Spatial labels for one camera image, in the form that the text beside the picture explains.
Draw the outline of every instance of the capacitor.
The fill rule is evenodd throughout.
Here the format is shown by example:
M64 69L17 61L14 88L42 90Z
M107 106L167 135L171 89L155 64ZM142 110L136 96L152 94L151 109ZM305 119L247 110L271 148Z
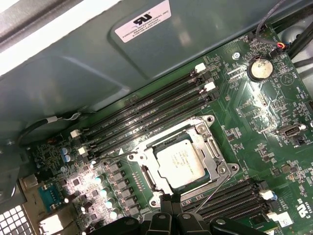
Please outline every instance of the capacitor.
M67 171L67 168L65 166L62 166L61 169L60 169L62 172L66 172Z
M69 154L70 152L71 152L71 148L69 148L69 147L64 147L61 149L61 153L63 155Z
M268 79L274 71L273 64L263 56L257 56L250 61L247 69L248 77L254 82L262 82Z
M115 200L114 200L114 198L109 198L107 201L106 201L106 203L105 203L105 205L106 205L106 208L108 208L108 209L111 209L111 208L113 208L113 205L115 204Z
M74 161L74 160L75 160L75 157L74 157L73 155L71 155L71 154L66 154L66 155L64 156L64 160L65 160L66 163L69 163L69 162Z
M86 212L86 211L88 211L88 209L89 209L91 206L92 206L92 203L91 203L91 202L86 202L86 203L80 208L80 210L81 210L82 212Z
M66 198L64 198L64 202L65 203L70 203L71 201L73 201L75 198L77 197L77 195L75 193L67 196Z
M100 191L100 195L101 197L106 197L110 192L110 189L108 187L104 187L103 189L101 189Z
M116 219L119 214L120 214L120 210L118 208L114 208L110 213L110 218Z
M94 182L98 185L101 184L103 181L104 181L104 175L99 175L96 178L94 178Z

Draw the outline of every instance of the gray wire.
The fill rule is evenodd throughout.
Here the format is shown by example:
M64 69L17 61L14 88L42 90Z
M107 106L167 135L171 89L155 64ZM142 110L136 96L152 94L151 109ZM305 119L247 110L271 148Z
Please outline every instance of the gray wire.
M262 26L264 25L265 21L274 13L274 11L276 11L281 4L283 4L286 0L280 0L260 21L258 27L256 28L256 33L255 33L255 37L259 42L262 43L267 43L267 44L271 44L271 45L277 45L277 42L272 41L272 40L268 40L265 38L261 38L260 37L260 31Z
M221 182L221 184L214 190L214 192L208 196L205 201L203 201L197 208L195 208L195 210L193 211L193 213L197 213L204 205L205 203L207 203L208 200L210 200L213 195L222 187L222 185L229 179L230 177L230 173L226 176L226 178Z

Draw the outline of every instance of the integrated circuit chip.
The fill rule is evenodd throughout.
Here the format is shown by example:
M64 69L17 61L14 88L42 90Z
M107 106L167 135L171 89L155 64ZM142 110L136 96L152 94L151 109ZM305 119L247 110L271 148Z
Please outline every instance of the integrated circuit chip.
M96 196L98 196L98 195L99 195L99 193L98 193L97 190L92 191L92 196L93 196L93 197L96 197Z
M95 220L97 218L97 216L95 215L95 214L92 214L91 216L90 216L90 219L91 220Z
M73 184L74 184L74 186L79 185L79 180L78 179L73 180Z
M157 154L159 173L172 188L179 188L205 175L204 168L190 142L183 140Z

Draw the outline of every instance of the electrolytic capacitor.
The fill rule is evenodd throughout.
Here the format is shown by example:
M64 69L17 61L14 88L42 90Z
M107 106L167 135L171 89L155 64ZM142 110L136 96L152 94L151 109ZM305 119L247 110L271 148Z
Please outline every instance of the electrolytic capacitor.
M119 214L120 214L120 210L118 208L114 208L110 213L110 218L116 219Z
M66 155L64 156L64 160L65 160L66 163L69 163L69 162L74 161L74 160L75 160L75 157L74 157L73 155L71 155L71 154L66 154Z
M106 197L110 192L110 189L108 187L104 187L101 191L100 191L100 196L101 197Z
M104 175L98 175L96 178L94 178L94 182L96 184L101 184L104 181Z
M64 147L61 149L61 153L63 155L69 154L70 152L71 152L71 148L69 148L69 147Z
M108 209L113 208L113 205L114 205L114 204L115 204L114 198L109 198L109 199L106 201L106 203L105 203L106 208L108 208Z
M75 198L77 197L77 195L75 193L67 196L66 198L64 198L64 202L65 203L70 203L71 201L73 201Z
M89 209L91 206L92 206L92 203L91 203L91 202L86 202L86 203L80 208L80 210L81 210L82 212L86 212L86 211L88 211L88 209Z

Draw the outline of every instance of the white label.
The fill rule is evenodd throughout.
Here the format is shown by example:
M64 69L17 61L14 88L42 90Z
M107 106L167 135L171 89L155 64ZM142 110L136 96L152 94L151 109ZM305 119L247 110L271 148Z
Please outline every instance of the white label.
M282 226L282 228L289 226L290 224L293 224L293 221L291 220L288 212L284 212L284 213L279 214L277 216L277 219L278 219L280 226Z
M126 43L170 17L170 3L166 0L116 29L115 33Z
M300 206L298 206L298 207L297 207L297 210L298 210L299 215L300 215L301 218L306 217L306 215L309 213L309 212L307 211L307 208L305 207L304 204L301 204Z

